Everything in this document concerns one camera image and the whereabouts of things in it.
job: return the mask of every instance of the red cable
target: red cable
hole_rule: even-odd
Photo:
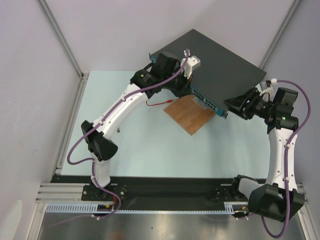
[[[160,102],[160,103],[155,103],[155,104],[148,104],[148,100],[145,102],[145,104],[149,107],[152,107],[152,106],[157,106],[157,105],[161,105],[161,104],[168,104],[168,103],[171,103],[173,102],[172,99],[168,100],[168,101],[164,101],[164,102]]]

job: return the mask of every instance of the white wall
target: white wall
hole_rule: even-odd
[[[259,65],[293,2],[47,1],[83,71],[140,69],[192,28]]]
[[[267,77],[289,80],[299,84],[311,101],[311,117],[302,129],[295,146],[295,174],[302,182],[313,210],[320,223],[320,1],[305,0],[297,10],[267,63]],[[294,116],[300,124],[307,115],[307,104],[300,93],[294,104]]]
[[[35,0],[0,1],[0,33],[0,222],[22,200],[21,240],[79,78]]]

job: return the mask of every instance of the table top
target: table top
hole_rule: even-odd
[[[91,71],[75,120],[68,151],[83,135],[81,123],[92,122],[112,105],[129,84],[134,71]],[[150,104],[175,99],[169,90],[155,94]],[[214,116],[190,136],[158,106],[142,105],[120,126],[112,141],[118,152],[110,175],[122,177],[233,178],[238,174],[266,178],[270,145],[267,126],[255,116],[243,120],[233,113]],[[76,162],[90,157],[82,141],[71,156]],[[62,175],[91,175],[91,162],[69,165]]]

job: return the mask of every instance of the wooden board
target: wooden board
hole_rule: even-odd
[[[216,115],[211,108],[204,109],[197,104],[194,97],[184,96],[164,109],[191,136]]]

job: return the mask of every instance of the metal floor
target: metal floor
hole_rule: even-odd
[[[269,240],[260,216],[236,220],[230,215],[126,214],[96,220],[81,217],[57,226],[74,213],[46,213],[38,240]],[[283,223],[267,219],[273,234]],[[298,215],[282,240],[305,240]]]

